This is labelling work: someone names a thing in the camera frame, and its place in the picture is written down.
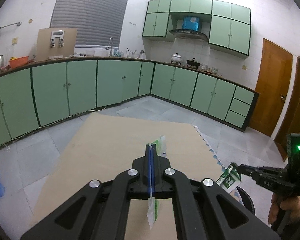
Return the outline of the right hand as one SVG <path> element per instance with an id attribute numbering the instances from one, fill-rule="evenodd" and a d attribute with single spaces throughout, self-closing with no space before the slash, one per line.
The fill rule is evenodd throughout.
<path id="1" fill-rule="evenodd" d="M 276 221 L 279 209 L 291 212 L 287 224 L 294 224 L 300 221 L 300 196 L 280 199 L 279 195 L 275 193 L 272 195 L 268 224 L 273 224 Z"/>

